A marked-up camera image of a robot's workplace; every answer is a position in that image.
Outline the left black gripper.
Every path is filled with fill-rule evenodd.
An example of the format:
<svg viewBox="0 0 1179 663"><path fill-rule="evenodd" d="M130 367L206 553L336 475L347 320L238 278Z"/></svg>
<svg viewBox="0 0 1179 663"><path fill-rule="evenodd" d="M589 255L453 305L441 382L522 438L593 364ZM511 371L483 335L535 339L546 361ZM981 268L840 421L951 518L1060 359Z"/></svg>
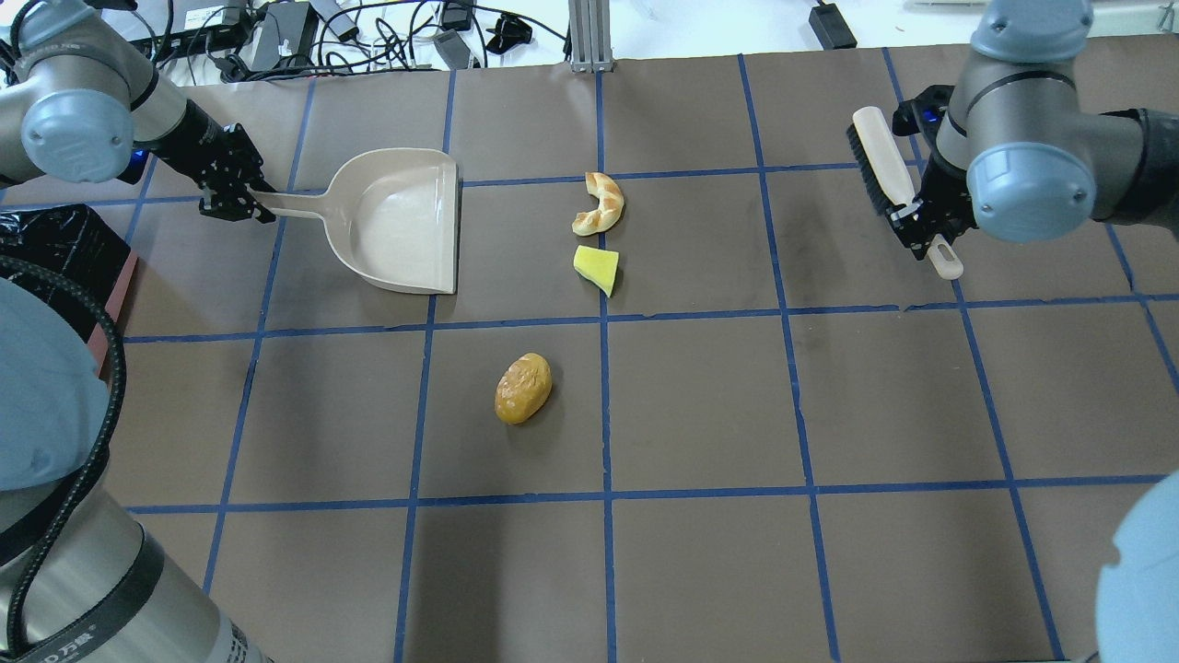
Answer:
<svg viewBox="0 0 1179 663"><path fill-rule="evenodd" d="M180 122L171 131L171 168L200 190L199 214L222 221L270 224L274 211L253 193L274 193L263 157L241 124Z"/></svg>

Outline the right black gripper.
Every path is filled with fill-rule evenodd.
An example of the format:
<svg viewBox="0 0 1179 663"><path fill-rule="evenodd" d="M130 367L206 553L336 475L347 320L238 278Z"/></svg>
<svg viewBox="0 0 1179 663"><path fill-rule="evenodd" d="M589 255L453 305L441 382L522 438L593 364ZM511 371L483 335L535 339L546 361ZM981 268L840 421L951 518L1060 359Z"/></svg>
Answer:
<svg viewBox="0 0 1179 663"><path fill-rule="evenodd" d="M887 222L918 261L960 262L956 239L976 228L964 169L931 152L911 201L887 206Z"/></svg>

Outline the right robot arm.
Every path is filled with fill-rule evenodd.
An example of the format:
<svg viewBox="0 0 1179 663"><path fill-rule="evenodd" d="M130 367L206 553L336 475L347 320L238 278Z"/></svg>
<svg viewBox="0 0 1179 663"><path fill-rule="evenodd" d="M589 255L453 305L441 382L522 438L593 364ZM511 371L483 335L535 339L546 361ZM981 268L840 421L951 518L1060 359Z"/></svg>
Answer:
<svg viewBox="0 0 1179 663"><path fill-rule="evenodd" d="M1095 221L1175 232L1175 114L1080 109L1074 63L1088 1L992 1L951 87L893 111L893 134L922 134L918 192L880 214L917 260L969 229L1027 243Z"/></svg>

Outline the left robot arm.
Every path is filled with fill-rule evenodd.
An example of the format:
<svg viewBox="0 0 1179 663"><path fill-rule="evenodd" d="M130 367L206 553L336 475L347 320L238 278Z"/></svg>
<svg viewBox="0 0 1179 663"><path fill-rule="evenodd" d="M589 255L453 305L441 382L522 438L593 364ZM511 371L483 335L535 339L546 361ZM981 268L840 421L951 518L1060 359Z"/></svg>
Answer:
<svg viewBox="0 0 1179 663"><path fill-rule="evenodd" d="M202 215L271 223L271 185L241 124L215 122L84 1L29 1L13 17L1 94L1 180L121 180L136 151L193 180Z"/></svg>

